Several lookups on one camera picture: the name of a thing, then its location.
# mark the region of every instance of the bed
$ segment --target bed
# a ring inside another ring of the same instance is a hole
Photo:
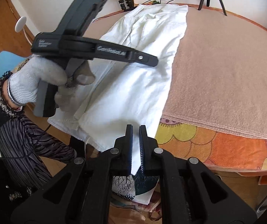
[[[223,19],[223,17],[225,19],[238,19],[243,21],[243,23],[246,23],[248,26],[253,27],[255,31],[258,31],[255,32],[255,34],[261,33],[261,38],[267,40],[267,29],[253,21],[232,13],[229,13],[227,18],[223,16],[219,9],[205,7],[204,10],[198,11],[196,7],[197,5],[190,5],[187,22],[197,21],[197,26],[188,25],[185,37],[180,43],[183,43],[183,40],[192,41],[190,35],[194,34],[192,31],[193,29],[199,30],[201,27],[205,27],[209,31],[207,24],[213,24]],[[124,13],[116,13],[113,15],[111,14],[111,16],[107,18],[98,19],[91,24],[84,36],[99,39],[101,35],[105,34],[123,15]],[[225,30],[230,30],[228,26],[231,25],[228,24],[224,23],[223,28],[218,26],[218,29],[223,29],[220,33],[224,33],[224,37]],[[206,39],[205,35],[203,35],[202,46],[207,46],[205,45]],[[176,61],[175,58],[173,64],[174,78],[172,82],[178,77],[174,72],[174,70],[178,70],[178,68],[176,68],[177,64],[178,61]],[[191,156],[195,156],[212,170],[237,172],[244,176],[264,176],[260,178],[260,184],[267,184],[267,140],[265,139],[253,139],[226,134],[218,132],[217,130],[174,121],[171,117],[166,118],[165,116],[160,120],[155,138],[161,148],[168,150],[176,157],[187,159]]]

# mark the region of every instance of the striped pants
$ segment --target striped pants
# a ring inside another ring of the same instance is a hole
[[[23,159],[4,160],[10,177],[21,187],[40,188],[52,176],[39,156],[69,163],[76,157],[76,151],[45,133],[36,142],[43,130],[26,116],[8,121],[0,128],[0,153],[2,157],[21,157]]]

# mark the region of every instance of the gloved hand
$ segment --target gloved hand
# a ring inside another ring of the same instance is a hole
[[[35,102],[37,98],[37,87],[40,80],[61,86],[67,82],[67,76],[63,68],[55,62],[33,55],[33,57],[8,80],[11,96],[21,105],[28,102]]]
[[[89,62],[86,60],[74,72],[73,77],[68,79],[65,85],[58,87],[58,92],[55,95],[56,104],[64,112],[78,109],[81,104],[81,99],[76,94],[78,87],[92,84],[94,80],[95,76],[91,72]]]

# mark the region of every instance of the white glove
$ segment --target white glove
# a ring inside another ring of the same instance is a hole
[[[9,79],[9,90],[13,99],[24,105],[36,102],[39,81],[61,86],[67,82],[63,68],[40,56],[33,57]]]
[[[81,99],[78,98],[76,91],[82,85],[92,84],[95,80],[94,74],[91,72],[88,61],[74,72],[73,77],[68,79],[64,86],[58,87],[58,92],[55,95],[55,102],[64,112],[74,111],[81,104]]]

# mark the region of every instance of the white cloth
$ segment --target white cloth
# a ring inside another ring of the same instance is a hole
[[[85,96],[77,99],[81,106],[74,114],[57,110],[49,123],[100,151],[112,148],[115,139],[124,136],[126,125],[132,124],[131,173],[135,175],[140,167],[138,129],[146,125],[148,136],[155,137],[187,12],[188,6],[176,4],[139,5],[122,17],[101,40],[155,55],[158,66],[93,60],[90,67],[96,80],[85,88],[79,86]]]

